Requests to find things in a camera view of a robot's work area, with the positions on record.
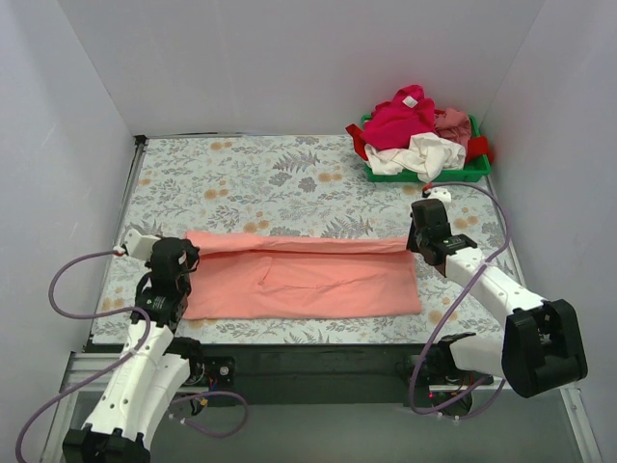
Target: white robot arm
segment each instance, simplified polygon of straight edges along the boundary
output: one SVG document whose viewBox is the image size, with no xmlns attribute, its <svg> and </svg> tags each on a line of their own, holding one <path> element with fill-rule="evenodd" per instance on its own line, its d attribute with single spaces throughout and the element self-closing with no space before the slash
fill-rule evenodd
<svg viewBox="0 0 617 463">
<path fill-rule="evenodd" d="M 443 188 L 433 190 L 412 204 L 407 248 L 447 279 L 467 286 L 486 258 L 467 236 L 452 235 L 445 212 L 449 198 Z M 496 318 L 504 336 L 502 340 L 473 334 L 454 337 L 447 344 L 454 367 L 505 378 L 523 397 L 587 375 L 577 315 L 566 301 L 547 301 L 495 266 L 485 269 L 470 294 Z"/>
<path fill-rule="evenodd" d="M 130 230 L 115 251 L 146 262 L 150 269 L 137 288 L 135 305 L 150 316 L 131 316 L 121 356 L 132 357 L 116 369 L 81 429 L 71 429 L 63 443 L 67 463 L 149 462 L 156 427 L 177 390 L 197 382 L 205 366 L 197 340 L 175 338 L 191 292 L 189 273 L 199 264 L 199 249 L 187 239 L 141 235 Z"/>
</svg>

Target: folded shirt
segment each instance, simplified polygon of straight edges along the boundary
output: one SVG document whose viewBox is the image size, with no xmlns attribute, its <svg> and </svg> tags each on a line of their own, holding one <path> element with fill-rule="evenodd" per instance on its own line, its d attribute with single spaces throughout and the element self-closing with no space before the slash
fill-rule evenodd
<svg viewBox="0 0 617 463">
<path fill-rule="evenodd" d="M 201 263 L 184 318 L 350 318 L 420 313 L 407 238 L 189 231 Z"/>
</svg>

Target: white wall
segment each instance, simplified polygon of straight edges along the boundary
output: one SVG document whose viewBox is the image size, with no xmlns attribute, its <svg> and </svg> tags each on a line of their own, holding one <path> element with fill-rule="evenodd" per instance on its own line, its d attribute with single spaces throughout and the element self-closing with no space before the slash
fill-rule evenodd
<svg viewBox="0 0 617 463">
<path fill-rule="evenodd" d="M 60 0 L 133 134 L 341 133 L 412 83 L 480 119 L 543 0 Z"/>
<path fill-rule="evenodd" d="M 52 312 L 46 289 L 67 260 L 110 247 L 133 141 L 56 1 L 0 0 L 0 461 L 55 395 L 89 324 Z M 93 313 L 104 261 L 59 287 Z M 39 461 L 52 413 L 27 438 Z"/>
<path fill-rule="evenodd" d="M 483 129 L 527 283 L 577 309 L 580 383 L 604 461 L 617 461 L 617 3 L 547 0 Z"/>
</svg>

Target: floral tablecloth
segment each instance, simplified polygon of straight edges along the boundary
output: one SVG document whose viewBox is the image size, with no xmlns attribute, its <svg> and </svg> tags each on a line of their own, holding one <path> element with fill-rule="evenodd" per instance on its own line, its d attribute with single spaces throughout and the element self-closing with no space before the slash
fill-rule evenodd
<svg viewBox="0 0 617 463">
<path fill-rule="evenodd" d="M 266 235 L 386 238 L 407 236 L 410 204 L 419 184 L 370 183 L 347 136 L 272 136 L 149 140 L 123 230 L 182 236 L 187 230 Z M 479 183 L 487 186 L 485 180 Z M 503 240 L 490 200 L 452 187 L 448 211 L 454 232 L 465 232 L 485 252 Z M 423 342 L 460 287 L 416 260 L 420 315 L 354 319 L 205 319 L 182 321 L 179 336 L 201 342 Z M 497 265 L 516 275 L 509 253 Z M 114 259 L 99 311 L 130 305 L 146 269 L 130 258 Z M 94 343 L 124 341 L 128 316 L 101 318 Z M 467 298 L 443 334 L 473 331 L 498 337 L 487 310 Z"/>
</svg>

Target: pink cloth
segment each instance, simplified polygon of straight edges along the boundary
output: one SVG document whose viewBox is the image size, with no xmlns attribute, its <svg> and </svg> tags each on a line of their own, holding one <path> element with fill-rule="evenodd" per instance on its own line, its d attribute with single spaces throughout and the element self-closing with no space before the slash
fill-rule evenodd
<svg viewBox="0 0 617 463">
<path fill-rule="evenodd" d="M 471 121 L 466 113 L 448 108 L 435 113 L 435 131 L 441 138 L 467 149 L 471 138 Z"/>
<path fill-rule="evenodd" d="M 420 313 L 406 238 L 189 231 L 201 263 L 184 318 L 348 318 Z"/>
<path fill-rule="evenodd" d="M 413 135 L 435 132 L 434 113 L 435 103 L 424 97 L 422 87 L 405 87 L 396 92 L 392 101 L 375 107 L 361 137 L 377 151 L 404 149 Z"/>
</svg>

